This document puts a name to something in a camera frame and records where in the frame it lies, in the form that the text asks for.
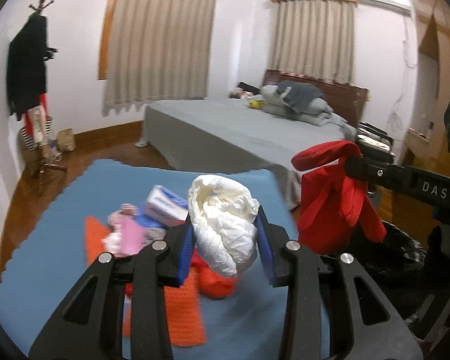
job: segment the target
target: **cable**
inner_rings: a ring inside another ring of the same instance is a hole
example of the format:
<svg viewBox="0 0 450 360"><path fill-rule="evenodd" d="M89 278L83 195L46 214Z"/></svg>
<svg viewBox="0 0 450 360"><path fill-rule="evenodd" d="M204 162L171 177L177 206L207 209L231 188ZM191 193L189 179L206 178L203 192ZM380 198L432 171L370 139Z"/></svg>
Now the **cable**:
<svg viewBox="0 0 450 360"><path fill-rule="evenodd" d="M405 15L403 15L403 26L405 27L405 39L403 40L403 60L405 61L405 64L407 67L414 69L419 64L418 59L417 62L412 64L410 63L410 36L408 34L408 26L407 26L407 19Z"/></svg>
<svg viewBox="0 0 450 360"><path fill-rule="evenodd" d="M405 68L403 70L403 79L402 79L402 88L400 91L400 96L397 100L395 100L394 104L391 106L390 114L387 118L387 126L390 127L391 132L395 132L397 130L403 130L403 122L401 117L398 114L398 110L400 108L400 104L407 93L407 84L408 84L408 69L415 69L418 66L418 60L416 63L410 63L410 36L408 33L407 19L405 15L403 15L403 26L405 31L405 39L402 41L403 44L403 61L405 63Z"/></svg>

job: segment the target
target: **wooden headboard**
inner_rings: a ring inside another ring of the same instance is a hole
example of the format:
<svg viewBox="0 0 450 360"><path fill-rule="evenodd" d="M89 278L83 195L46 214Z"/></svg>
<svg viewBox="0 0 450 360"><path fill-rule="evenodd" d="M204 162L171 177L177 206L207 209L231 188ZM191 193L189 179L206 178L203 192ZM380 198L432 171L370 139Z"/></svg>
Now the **wooden headboard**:
<svg viewBox="0 0 450 360"><path fill-rule="evenodd" d="M345 118L349 125L358 126L367 101L368 89L270 69L265 72L263 85L277 85L287 80L315 85L325 94L325 100L336 114Z"/></svg>

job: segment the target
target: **red cloth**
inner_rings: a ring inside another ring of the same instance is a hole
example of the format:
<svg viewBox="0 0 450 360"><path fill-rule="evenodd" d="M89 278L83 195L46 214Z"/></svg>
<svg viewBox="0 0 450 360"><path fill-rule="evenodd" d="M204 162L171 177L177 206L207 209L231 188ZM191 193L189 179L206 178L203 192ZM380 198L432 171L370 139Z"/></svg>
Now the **red cloth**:
<svg viewBox="0 0 450 360"><path fill-rule="evenodd" d="M44 93L38 97L40 99L40 104L43 105L43 108L45 109L45 115L46 117L48 117L47 94ZM29 137L32 137L34 135L34 129L32 128L32 121L30 120L28 112L25 112L25 132Z"/></svg>
<svg viewBox="0 0 450 360"><path fill-rule="evenodd" d="M236 279L225 278L212 271L202 257L198 255L197 250L193 251L191 265L197 269L200 292L213 299L226 298L233 294Z"/></svg>
<svg viewBox="0 0 450 360"><path fill-rule="evenodd" d="M381 242L387 234L370 200L367 182L346 175L347 157L361 157L348 141L322 143L292 158L298 171L320 167L302 176L298 241L317 254L333 254L345 247L360 223L367 238ZM338 159L338 164L324 166Z"/></svg>

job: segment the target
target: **blue mat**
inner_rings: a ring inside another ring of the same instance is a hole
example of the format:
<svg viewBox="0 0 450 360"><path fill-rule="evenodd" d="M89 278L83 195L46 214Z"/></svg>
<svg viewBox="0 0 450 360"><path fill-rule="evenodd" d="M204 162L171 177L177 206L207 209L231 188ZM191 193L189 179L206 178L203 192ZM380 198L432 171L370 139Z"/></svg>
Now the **blue mat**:
<svg viewBox="0 0 450 360"><path fill-rule="evenodd" d="M112 160L95 161L43 213L36 229L13 252L0 284L0 323L28 354L54 309L86 269L83 246L85 217L103 223L122 203L140 204L155 184L186 197L198 173L132 167ZM255 170L229 176L247 186L271 223L296 239L296 228L274 176ZM275 360L282 336L286 288L272 288L260 259L224 300L200 298L207 344L174 347L176 360ZM124 339L123 356L130 358ZM329 354L328 323L322 326L322 358Z"/></svg>

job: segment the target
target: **black coat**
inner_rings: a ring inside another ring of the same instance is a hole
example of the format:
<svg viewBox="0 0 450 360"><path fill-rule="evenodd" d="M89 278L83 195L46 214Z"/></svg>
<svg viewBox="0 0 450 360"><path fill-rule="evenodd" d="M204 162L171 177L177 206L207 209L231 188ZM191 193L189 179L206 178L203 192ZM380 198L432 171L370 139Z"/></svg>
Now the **black coat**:
<svg viewBox="0 0 450 360"><path fill-rule="evenodd" d="M34 13L8 49L8 107L10 115L17 114L17 120L39 106L39 95L47 93L47 52L47 18Z"/></svg>

